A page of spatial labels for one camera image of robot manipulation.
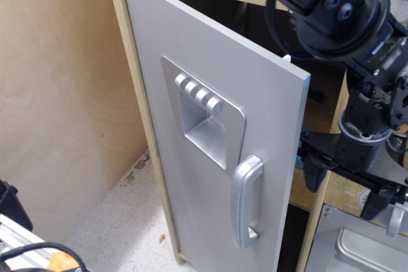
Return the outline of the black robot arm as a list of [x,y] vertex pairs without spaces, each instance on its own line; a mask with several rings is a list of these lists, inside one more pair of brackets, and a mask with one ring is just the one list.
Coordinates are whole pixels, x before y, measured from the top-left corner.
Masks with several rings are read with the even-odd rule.
[[390,0],[267,0],[268,30],[296,59],[346,67],[349,100],[339,133],[303,132],[298,151],[307,188],[327,171],[370,190],[361,218],[407,201],[407,172],[387,151],[407,123],[407,28]]

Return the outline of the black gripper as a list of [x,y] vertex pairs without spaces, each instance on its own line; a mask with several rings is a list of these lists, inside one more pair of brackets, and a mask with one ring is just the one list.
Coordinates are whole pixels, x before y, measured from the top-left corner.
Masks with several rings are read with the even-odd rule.
[[371,190],[360,214],[363,220],[377,218],[391,202],[407,201],[407,170],[392,158],[384,140],[302,131],[300,141],[298,155],[311,192],[318,191],[330,170]]

